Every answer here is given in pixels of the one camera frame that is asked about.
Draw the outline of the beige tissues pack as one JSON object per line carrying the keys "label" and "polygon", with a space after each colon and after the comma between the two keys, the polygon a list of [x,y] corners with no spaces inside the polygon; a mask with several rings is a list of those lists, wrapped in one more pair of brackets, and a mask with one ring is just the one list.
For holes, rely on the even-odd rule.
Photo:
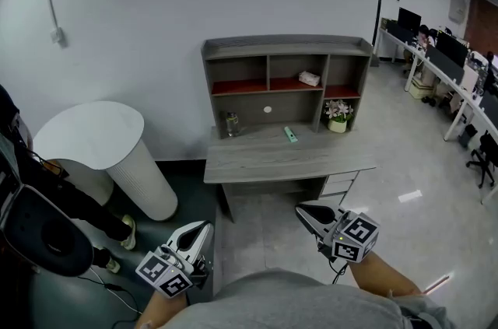
{"label": "beige tissues pack", "polygon": [[303,84],[308,86],[316,87],[320,85],[321,77],[313,73],[303,71],[299,74],[298,79]]}

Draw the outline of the grey wall panel box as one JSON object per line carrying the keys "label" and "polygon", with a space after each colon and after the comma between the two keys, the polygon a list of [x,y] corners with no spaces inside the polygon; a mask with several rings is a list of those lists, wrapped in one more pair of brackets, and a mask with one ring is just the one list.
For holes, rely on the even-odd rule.
{"label": "grey wall panel box", "polygon": [[468,0],[450,0],[448,18],[454,23],[462,24],[467,18]]}

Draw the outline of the grey wooden shelf cabinet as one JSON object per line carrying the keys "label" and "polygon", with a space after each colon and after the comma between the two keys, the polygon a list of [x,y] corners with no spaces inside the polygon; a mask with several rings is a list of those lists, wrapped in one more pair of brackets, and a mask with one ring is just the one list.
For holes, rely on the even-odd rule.
{"label": "grey wooden shelf cabinet", "polygon": [[[205,40],[201,54],[219,137],[228,137],[227,112],[243,129],[297,123],[317,131],[326,102],[358,109],[373,49],[362,37],[320,34]],[[319,75],[320,85],[300,82],[303,71]]]}

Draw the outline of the black waste bin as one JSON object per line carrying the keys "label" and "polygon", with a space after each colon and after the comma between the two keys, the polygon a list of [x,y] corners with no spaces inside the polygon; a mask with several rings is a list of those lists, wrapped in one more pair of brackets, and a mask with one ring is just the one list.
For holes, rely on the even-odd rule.
{"label": "black waste bin", "polygon": [[458,137],[459,144],[467,149],[472,138],[477,134],[477,129],[473,124],[468,124],[465,126],[463,132]]}

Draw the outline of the long white office desk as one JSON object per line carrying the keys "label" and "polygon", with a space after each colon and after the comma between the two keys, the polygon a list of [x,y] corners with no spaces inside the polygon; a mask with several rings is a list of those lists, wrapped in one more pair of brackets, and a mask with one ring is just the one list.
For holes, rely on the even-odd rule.
{"label": "long white office desk", "polygon": [[[427,67],[435,76],[437,76],[436,75],[437,69],[434,68],[426,60],[425,57],[426,54],[423,54],[421,51],[414,49],[413,47],[409,46],[407,43],[401,42],[396,37],[390,35],[386,31],[386,29],[382,29],[380,26],[378,27],[378,38],[374,47],[375,54],[377,54],[379,46],[381,45],[381,40],[383,39],[389,40],[390,42],[394,43],[396,45],[395,49],[396,52],[398,51],[399,48],[403,48],[412,52],[415,56],[415,61],[413,62],[412,67],[410,68],[409,78],[406,80],[405,83],[405,91],[409,90],[409,86],[411,84],[415,72],[415,67],[417,66],[419,61],[421,61],[425,67]],[[491,100],[489,99],[489,97],[482,96],[474,100],[471,93],[463,89],[461,85],[459,86],[456,86],[455,84],[447,84],[447,85],[449,85],[463,99],[463,102],[458,110],[456,118],[453,120],[451,126],[447,129],[446,134],[443,136],[444,141],[446,142],[449,140],[450,136],[452,135],[452,132],[455,130],[458,122],[460,121],[465,108],[470,107],[473,113],[472,117],[478,117],[479,120],[481,120],[485,124],[485,129],[493,136],[494,140],[498,143],[498,127],[497,127],[498,105],[496,108],[492,107]]]}

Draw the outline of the black office chair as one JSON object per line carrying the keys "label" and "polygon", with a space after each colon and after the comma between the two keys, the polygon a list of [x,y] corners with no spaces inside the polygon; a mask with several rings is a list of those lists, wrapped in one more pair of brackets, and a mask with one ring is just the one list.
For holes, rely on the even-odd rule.
{"label": "black office chair", "polygon": [[476,166],[481,169],[481,181],[478,188],[481,189],[483,187],[486,176],[491,180],[490,187],[494,187],[495,179],[491,168],[498,166],[498,143],[488,131],[479,138],[479,147],[472,150],[471,157],[476,157],[477,160],[470,160],[465,166],[467,168]]}

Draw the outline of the person's right forearm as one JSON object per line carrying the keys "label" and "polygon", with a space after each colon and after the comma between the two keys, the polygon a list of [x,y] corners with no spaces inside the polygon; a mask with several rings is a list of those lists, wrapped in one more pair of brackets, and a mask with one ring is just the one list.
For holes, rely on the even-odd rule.
{"label": "person's right forearm", "polygon": [[402,273],[387,264],[373,251],[359,263],[350,263],[349,268],[358,287],[374,295],[418,296],[419,287]]}

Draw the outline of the white wall socket box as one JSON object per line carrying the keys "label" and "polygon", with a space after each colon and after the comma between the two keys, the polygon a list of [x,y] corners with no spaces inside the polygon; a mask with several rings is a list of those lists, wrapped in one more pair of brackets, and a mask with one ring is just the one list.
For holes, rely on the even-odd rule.
{"label": "white wall socket box", "polygon": [[61,48],[65,48],[67,46],[64,31],[60,26],[54,28],[50,32],[50,36],[53,44],[57,44]]}

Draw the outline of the white round pedestal table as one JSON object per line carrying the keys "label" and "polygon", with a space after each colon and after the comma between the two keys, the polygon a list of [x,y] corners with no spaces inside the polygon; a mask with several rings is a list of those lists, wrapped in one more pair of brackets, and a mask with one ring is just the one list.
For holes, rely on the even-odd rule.
{"label": "white round pedestal table", "polygon": [[33,140],[35,153],[60,163],[69,181],[99,205],[118,186],[150,219],[177,210],[175,192],[142,140],[145,122],[113,101],[84,103],[51,118]]}

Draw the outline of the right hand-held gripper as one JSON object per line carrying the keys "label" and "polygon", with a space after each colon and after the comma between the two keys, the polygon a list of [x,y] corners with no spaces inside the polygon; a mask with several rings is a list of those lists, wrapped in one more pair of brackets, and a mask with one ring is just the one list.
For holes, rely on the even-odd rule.
{"label": "right hand-held gripper", "polygon": [[380,226],[364,213],[344,211],[334,202],[305,201],[296,205],[296,217],[313,235],[323,238],[318,251],[333,261],[361,262],[377,243]]}

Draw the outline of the yellow brown box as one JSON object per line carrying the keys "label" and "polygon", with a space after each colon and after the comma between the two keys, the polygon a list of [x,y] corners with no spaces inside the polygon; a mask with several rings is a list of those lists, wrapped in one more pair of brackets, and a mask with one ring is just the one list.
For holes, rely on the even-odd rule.
{"label": "yellow brown box", "polygon": [[58,164],[57,161],[43,160],[42,164],[47,170],[51,171],[53,174],[59,177],[61,177],[64,173],[64,169]]}

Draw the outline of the person's left forearm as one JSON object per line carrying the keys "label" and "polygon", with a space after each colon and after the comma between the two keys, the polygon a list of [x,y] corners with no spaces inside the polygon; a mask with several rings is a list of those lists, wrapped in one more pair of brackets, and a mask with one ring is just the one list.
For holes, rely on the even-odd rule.
{"label": "person's left forearm", "polygon": [[168,299],[155,291],[134,329],[159,329],[188,306],[187,293]]}

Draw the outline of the beige storage bin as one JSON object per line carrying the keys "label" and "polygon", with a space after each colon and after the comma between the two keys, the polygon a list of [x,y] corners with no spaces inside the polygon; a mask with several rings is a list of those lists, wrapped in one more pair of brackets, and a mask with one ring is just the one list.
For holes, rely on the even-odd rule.
{"label": "beige storage bin", "polygon": [[409,86],[409,94],[415,100],[421,100],[424,97],[431,96],[433,93],[433,86],[423,84],[420,79],[413,77]]}

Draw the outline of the black computer monitor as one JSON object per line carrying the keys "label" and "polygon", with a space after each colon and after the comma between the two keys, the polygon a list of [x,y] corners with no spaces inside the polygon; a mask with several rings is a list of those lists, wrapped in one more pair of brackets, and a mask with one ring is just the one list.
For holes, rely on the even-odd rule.
{"label": "black computer monitor", "polygon": [[402,7],[398,10],[398,25],[405,29],[409,30],[412,33],[417,33],[419,31],[419,27],[421,24],[421,16],[404,9]]}
{"label": "black computer monitor", "polygon": [[468,48],[457,38],[440,31],[437,36],[436,49],[456,65],[464,67],[468,57]]}

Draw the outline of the black padded chair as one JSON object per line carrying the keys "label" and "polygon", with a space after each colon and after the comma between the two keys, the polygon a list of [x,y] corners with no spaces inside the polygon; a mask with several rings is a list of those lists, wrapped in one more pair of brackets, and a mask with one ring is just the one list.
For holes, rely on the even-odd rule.
{"label": "black padded chair", "polygon": [[0,211],[0,232],[18,254],[56,275],[76,277],[93,263],[86,234],[35,188],[22,184]]}

